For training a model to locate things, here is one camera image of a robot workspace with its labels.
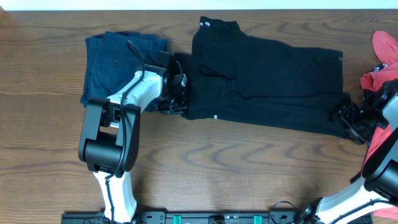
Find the black polo shirt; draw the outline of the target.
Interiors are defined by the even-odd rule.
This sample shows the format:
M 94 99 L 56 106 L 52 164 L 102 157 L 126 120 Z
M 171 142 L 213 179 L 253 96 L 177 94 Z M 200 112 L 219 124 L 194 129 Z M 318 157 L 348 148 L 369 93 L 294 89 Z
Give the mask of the black polo shirt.
M 343 91 L 343 54 L 246 35 L 237 22 L 200 18 L 189 54 L 187 119 L 222 119 L 347 138 L 333 113 Z

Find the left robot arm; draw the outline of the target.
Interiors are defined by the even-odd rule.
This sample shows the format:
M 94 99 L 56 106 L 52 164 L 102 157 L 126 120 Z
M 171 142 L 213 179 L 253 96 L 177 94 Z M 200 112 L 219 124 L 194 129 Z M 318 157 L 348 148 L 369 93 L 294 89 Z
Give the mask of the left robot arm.
M 187 77 L 168 52 L 143 65 L 117 93 L 93 98 L 86 107 L 78 157 L 98 180 L 105 210 L 78 218 L 78 223 L 130 223 L 137 202 L 130 171 L 139 150 L 141 114 L 150 106 L 162 114 L 188 108 Z

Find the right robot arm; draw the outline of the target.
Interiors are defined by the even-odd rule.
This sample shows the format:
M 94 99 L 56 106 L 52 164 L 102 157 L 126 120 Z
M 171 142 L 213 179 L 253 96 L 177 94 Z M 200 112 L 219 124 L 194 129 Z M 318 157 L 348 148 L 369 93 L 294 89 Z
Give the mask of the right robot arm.
M 392 133 L 364 162 L 361 177 L 330 197 L 319 198 L 295 223 L 349 223 L 373 211 L 397 206 L 397 80 L 385 82 L 376 103 Z

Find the folded dark blue shorts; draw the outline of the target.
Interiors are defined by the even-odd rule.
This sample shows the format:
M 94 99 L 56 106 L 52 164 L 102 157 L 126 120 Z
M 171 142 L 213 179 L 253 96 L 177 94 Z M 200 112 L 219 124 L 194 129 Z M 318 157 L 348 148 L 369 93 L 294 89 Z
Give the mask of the folded dark blue shorts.
M 85 39 L 86 72 L 80 103 L 106 98 L 127 85 L 141 62 L 155 64 L 158 53 L 167 51 L 168 41 L 155 34 L 122 31 L 95 35 Z

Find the red shirt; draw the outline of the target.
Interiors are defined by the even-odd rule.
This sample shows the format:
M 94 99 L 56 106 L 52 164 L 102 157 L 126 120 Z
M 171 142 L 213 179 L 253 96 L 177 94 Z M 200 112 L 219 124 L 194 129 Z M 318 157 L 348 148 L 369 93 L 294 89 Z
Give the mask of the red shirt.
M 381 65 L 360 78 L 364 93 L 375 93 L 381 89 L 385 82 L 397 79 L 397 41 L 387 32 L 375 31 L 372 42 L 374 52 L 381 61 Z M 388 125 L 385 129 L 376 128 L 365 161 L 376 152 L 376 149 L 391 134 L 391 125 Z

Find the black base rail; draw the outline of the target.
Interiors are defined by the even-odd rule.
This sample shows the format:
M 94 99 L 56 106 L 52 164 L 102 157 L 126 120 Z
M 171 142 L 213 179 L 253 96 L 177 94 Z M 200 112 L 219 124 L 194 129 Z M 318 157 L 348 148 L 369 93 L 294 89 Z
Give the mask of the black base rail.
M 297 216 L 293 211 L 271 211 L 267 213 L 167 213 L 160 211 L 139 212 L 132 224 L 290 224 Z M 61 224 L 106 224 L 111 220 L 102 212 L 64 213 Z

